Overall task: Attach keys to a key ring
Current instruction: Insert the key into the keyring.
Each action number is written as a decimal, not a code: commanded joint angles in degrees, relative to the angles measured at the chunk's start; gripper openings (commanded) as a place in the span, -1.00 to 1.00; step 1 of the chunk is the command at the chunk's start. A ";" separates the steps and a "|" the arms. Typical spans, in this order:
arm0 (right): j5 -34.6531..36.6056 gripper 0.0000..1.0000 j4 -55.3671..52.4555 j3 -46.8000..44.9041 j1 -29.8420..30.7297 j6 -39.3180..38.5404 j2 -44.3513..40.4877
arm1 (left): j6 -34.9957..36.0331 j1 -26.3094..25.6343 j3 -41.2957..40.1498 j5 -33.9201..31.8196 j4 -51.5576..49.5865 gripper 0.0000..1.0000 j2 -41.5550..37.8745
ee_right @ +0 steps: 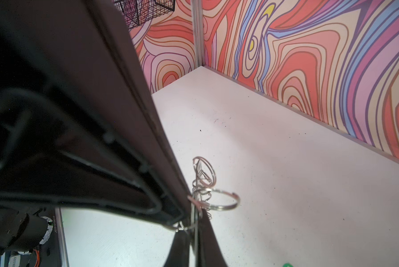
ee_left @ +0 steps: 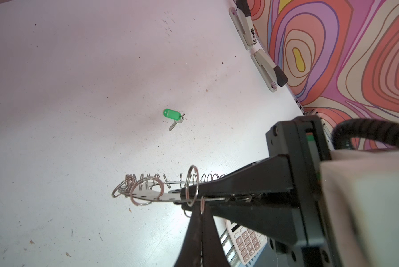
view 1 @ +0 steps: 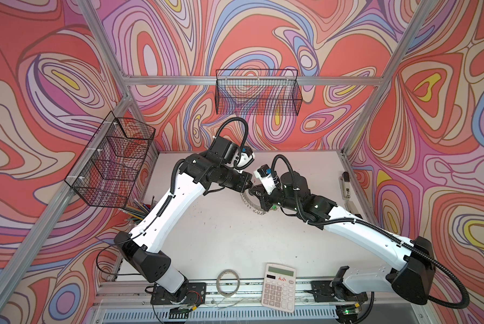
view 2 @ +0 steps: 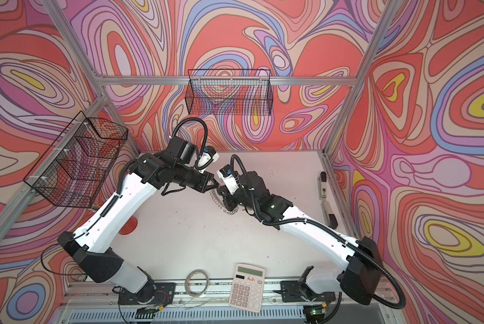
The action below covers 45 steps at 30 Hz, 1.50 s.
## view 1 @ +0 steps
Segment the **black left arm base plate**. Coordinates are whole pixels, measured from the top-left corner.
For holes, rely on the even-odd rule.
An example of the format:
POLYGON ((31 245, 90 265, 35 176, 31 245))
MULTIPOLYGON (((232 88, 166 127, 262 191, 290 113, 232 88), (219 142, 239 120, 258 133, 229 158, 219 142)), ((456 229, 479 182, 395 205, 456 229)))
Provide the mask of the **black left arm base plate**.
POLYGON ((199 306, 205 302, 207 284, 205 282, 185 282, 175 293, 170 293, 162 286, 155 284, 150 304, 199 306))

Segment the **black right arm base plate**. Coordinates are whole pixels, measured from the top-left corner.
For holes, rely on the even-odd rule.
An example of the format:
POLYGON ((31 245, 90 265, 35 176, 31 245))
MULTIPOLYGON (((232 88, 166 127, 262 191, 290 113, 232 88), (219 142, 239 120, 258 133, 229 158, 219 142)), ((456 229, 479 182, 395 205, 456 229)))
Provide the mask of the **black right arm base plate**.
POLYGON ((355 294, 343 285, 344 274, 349 266, 340 267, 336 276, 332 280, 311 281, 311 290, 315 302, 366 302, 368 295, 366 292, 355 294))

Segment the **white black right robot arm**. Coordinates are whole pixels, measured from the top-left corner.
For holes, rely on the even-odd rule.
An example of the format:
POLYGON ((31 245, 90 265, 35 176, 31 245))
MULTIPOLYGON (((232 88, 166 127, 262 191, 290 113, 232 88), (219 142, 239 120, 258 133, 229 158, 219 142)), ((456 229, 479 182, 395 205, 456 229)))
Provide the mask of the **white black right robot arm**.
POLYGON ((305 225, 339 235, 379 257, 382 268, 351 269, 342 266, 335 277, 337 292, 394 292, 414 305, 433 302, 448 309, 465 309, 470 296, 465 285, 434 258, 432 243, 424 237, 412 240, 399 236, 348 212, 329 198, 312 194, 308 183, 284 155, 276 155, 254 176, 259 184, 250 189, 261 208, 288 209, 305 225), (434 276, 442 272, 459 291, 457 302, 443 301, 430 294, 434 276))

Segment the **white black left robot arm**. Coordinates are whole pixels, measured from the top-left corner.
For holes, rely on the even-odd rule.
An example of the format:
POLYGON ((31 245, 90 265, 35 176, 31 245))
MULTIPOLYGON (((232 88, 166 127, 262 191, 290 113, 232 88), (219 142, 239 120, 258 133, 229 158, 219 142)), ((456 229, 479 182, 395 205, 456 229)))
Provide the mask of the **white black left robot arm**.
POLYGON ((178 300, 186 294, 187 279, 162 252, 167 236, 193 202, 210 193, 211 185, 236 193, 252 186, 252 176, 245 171, 254 160, 251 151, 245 148, 249 125, 241 117, 231 117, 220 128, 233 122, 243 126, 240 144, 217 132, 208 150, 178 160, 172 169, 170 188, 162 200, 130 232, 119 232, 114 238, 113 246, 138 274, 178 300))

